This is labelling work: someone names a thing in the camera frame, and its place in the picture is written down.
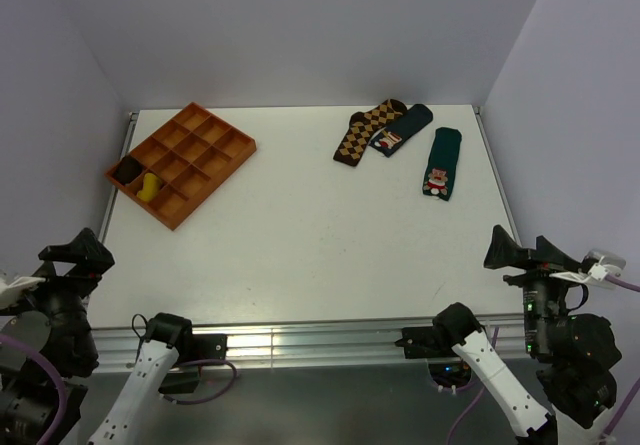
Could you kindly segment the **yellow sock with character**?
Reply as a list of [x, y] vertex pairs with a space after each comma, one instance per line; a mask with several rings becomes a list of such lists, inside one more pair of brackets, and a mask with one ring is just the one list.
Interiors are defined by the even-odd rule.
[[163, 182], [157, 175], [151, 172], [145, 173], [141, 188], [136, 192], [136, 197], [142, 202], [148, 203], [159, 194], [162, 185]]

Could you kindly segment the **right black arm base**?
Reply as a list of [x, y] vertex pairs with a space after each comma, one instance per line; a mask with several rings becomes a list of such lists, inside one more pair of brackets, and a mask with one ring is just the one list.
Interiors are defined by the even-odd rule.
[[426, 361], [436, 388], [453, 392], [475, 385], [471, 367], [438, 339], [433, 326], [404, 327], [394, 345], [403, 351], [406, 360]]

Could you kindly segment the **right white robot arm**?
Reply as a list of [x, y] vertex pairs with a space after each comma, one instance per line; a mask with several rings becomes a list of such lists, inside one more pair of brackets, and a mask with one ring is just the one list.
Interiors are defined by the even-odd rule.
[[623, 258], [593, 249], [577, 260], [543, 236], [531, 248], [494, 227], [484, 258], [488, 270], [504, 270], [504, 282], [522, 293], [523, 349], [530, 378], [512, 360], [471, 308], [456, 302], [432, 322], [433, 343], [469, 365], [504, 414], [518, 444], [608, 444], [618, 385], [613, 368], [622, 359], [609, 319], [580, 313], [568, 292], [587, 293], [616, 278]]

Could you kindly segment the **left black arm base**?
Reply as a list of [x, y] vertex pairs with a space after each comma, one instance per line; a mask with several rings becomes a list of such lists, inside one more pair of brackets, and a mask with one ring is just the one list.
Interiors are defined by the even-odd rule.
[[[195, 334], [191, 348], [179, 359], [183, 362], [226, 358], [228, 336], [226, 334]], [[203, 365], [186, 368], [174, 367], [162, 381], [159, 392], [164, 395], [183, 395], [193, 393], [198, 387], [203, 373]]]

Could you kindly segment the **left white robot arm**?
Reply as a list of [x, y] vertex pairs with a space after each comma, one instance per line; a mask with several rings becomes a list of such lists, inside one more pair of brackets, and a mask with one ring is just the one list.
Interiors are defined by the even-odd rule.
[[[98, 371], [100, 352], [87, 300], [115, 264], [89, 228], [70, 242], [45, 247], [37, 270], [1, 275], [1, 441], [67, 444], [77, 431]], [[168, 372], [195, 351], [189, 319], [159, 313], [133, 352], [133, 370], [92, 444], [132, 444]]]

